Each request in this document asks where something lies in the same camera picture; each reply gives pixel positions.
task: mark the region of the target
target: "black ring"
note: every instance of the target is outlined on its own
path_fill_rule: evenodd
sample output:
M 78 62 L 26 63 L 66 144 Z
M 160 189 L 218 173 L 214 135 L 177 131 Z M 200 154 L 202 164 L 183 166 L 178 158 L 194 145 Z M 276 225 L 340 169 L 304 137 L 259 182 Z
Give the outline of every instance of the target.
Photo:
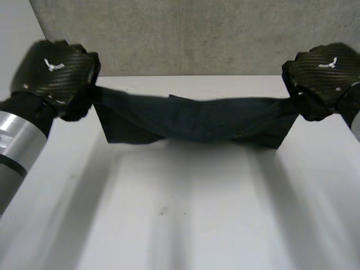
M 9 157 L 4 156 L 3 154 L 0 154 L 0 164 L 4 164 L 5 166 L 9 167 L 10 169 L 16 171 L 23 178 L 25 178 L 25 176 L 28 173 L 23 166 L 21 166 L 16 161 L 10 159 Z

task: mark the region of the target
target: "silver cylinder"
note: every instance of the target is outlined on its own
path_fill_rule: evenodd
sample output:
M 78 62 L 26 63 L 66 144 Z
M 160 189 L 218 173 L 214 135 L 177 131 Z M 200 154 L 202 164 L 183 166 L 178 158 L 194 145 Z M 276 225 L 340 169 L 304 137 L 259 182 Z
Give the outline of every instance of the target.
M 45 134 L 29 121 L 0 111 L 0 155 L 30 170 L 46 144 Z
M 351 131 L 355 135 L 356 139 L 360 141 L 360 112 L 358 112 L 351 124 Z

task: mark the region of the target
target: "metal cylinder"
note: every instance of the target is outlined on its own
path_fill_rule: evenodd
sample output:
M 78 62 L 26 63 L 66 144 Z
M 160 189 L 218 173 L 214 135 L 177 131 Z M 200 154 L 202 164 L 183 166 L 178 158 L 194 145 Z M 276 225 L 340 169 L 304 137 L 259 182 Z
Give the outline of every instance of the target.
M 45 134 L 31 122 L 0 111 L 0 215 L 35 163 L 46 141 Z
M 356 139 L 360 141 L 360 112 L 358 112 L 351 124 L 351 131 L 355 135 Z

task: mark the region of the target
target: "bird logo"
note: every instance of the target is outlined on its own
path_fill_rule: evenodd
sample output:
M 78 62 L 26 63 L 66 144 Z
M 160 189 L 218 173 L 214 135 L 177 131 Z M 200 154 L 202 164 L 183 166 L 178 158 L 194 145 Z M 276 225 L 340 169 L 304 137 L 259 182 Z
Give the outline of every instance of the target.
M 44 58 L 45 64 L 47 65 L 47 67 L 49 68 L 50 72 L 53 72 L 56 69 L 62 69 L 65 65 L 64 64 L 59 64 L 59 65 L 52 65 L 49 64 L 49 60 L 47 60 L 46 58 Z
M 334 61 L 332 62 L 332 63 L 330 63 L 330 64 L 328 64 L 328 65 L 319 65 L 319 68 L 332 68 L 332 69 L 334 69 L 335 68 L 335 64 L 336 64 L 336 62 L 338 61 L 338 58 L 337 57 L 335 57 L 334 58 Z

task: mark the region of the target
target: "dark cloth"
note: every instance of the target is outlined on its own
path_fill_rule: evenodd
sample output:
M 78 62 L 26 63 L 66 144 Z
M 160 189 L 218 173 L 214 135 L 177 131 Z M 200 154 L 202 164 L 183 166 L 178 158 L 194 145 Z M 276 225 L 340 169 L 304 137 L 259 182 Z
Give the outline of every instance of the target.
M 196 101 L 127 94 L 97 87 L 94 102 L 109 143 L 165 138 L 211 143 L 250 141 L 277 149 L 298 117 L 288 98 Z

